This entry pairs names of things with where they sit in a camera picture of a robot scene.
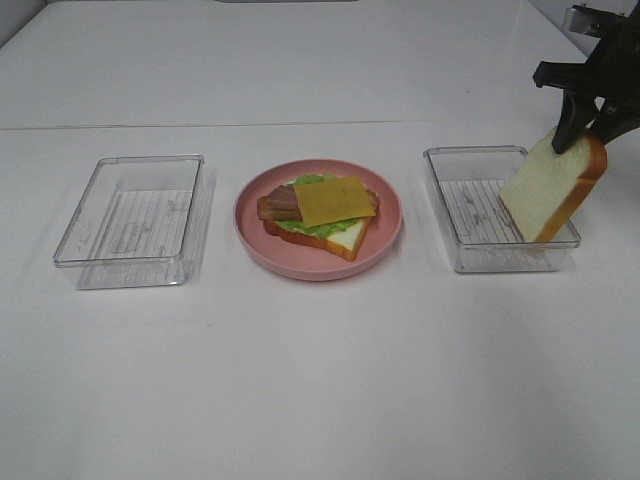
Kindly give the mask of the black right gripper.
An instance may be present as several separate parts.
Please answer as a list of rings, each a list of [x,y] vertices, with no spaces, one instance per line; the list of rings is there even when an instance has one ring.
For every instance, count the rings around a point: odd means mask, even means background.
[[[592,133],[603,144],[638,129],[640,123],[639,7],[622,15],[573,5],[564,27],[599,42],[583,63],[542,61],[533,74],[537,87],[564,90],[552,139],[557,154],[568,150],[593,120]],[[605,99],[599,112],[595,97]]]

